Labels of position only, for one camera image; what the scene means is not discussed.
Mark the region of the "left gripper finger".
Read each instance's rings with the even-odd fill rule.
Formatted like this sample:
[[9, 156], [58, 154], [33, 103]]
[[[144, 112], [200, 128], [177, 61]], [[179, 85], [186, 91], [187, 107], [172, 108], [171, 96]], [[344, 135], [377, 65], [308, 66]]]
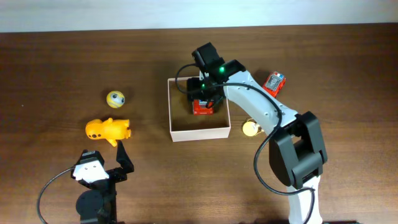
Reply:
[[76, 162], [76, 165], [86, 164], [93, 161], [99, 161], [102, 166], [104, 165], [104, 159], [99, 151], [84, 150], [79, 160]]
[[116, 161], [120, 164], [125, 173], [134, 172], [134, 165], [130, 160], [122, 141], [118, 141]]

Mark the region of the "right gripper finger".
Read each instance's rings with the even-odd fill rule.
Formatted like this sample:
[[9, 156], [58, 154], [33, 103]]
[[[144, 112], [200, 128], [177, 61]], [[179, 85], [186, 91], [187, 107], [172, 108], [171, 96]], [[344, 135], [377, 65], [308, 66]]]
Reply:
[[189, 78], [187, 80], [188, 101], [205, 100], [202, 84], [203, 82], [198, 77]]
[[221, 93], [211, 93], [205, 95], [206, 105], [205, 108], [210, 109], [216, 106], [222, 99], [224, 94]]

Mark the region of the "red toy fire truck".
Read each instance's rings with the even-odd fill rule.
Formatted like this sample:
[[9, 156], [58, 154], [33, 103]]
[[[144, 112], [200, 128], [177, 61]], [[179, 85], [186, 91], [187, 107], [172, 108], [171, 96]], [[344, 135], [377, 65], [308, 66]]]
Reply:
[[194, 100], [192, 102], [193, 114], [194, 115], [212, 115], [214, 113], [213, 108], [207, 107], [208, 102], [202, 100]]

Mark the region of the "red toy police car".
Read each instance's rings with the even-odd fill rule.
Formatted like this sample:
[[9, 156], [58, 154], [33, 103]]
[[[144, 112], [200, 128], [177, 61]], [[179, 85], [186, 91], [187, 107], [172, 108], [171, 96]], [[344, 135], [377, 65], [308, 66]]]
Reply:
[[266, 92], [275, 98], [285, 85], [285, 82], [286, 77], [283, 74], [274, 71], [267, 77], [267, 80], [262, 87]]

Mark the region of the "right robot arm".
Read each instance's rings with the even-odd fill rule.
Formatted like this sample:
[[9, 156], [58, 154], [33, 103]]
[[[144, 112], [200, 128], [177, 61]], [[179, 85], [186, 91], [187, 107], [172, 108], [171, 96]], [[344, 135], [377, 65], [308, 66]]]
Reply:
[[[226, 99], [242, 108], [265, 132], [255, 153], [253, 167], [260, 183], [271, 192], [289, 199], [289, 223], [323, 223], [318, 202], [318, 185], [327, 162], [318, 118], [310, 111], [300, 114], [265, 91], [237, 60], [220, 57], [211, 43], [193, 51], [198, 78], [189, 78], [185, 94], [215, 105]], [[273, 189], [261, 177], [258, 160], [269, 146], [269, 164], [285, 192]]]

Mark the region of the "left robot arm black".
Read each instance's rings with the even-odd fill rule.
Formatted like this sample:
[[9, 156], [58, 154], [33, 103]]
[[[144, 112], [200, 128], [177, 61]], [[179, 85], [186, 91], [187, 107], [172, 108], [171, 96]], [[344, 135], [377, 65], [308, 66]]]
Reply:
[[104, 159], [98, 151], [84, 150], [72, 169], [71, 178], [88, 190], [76, 201], [76, 211], [81, 224], [117, 224], [116, 184], [127, 180], [134, 165], [122, 141], [117, 141], [116, 162], [119, 167], [106, 170]]

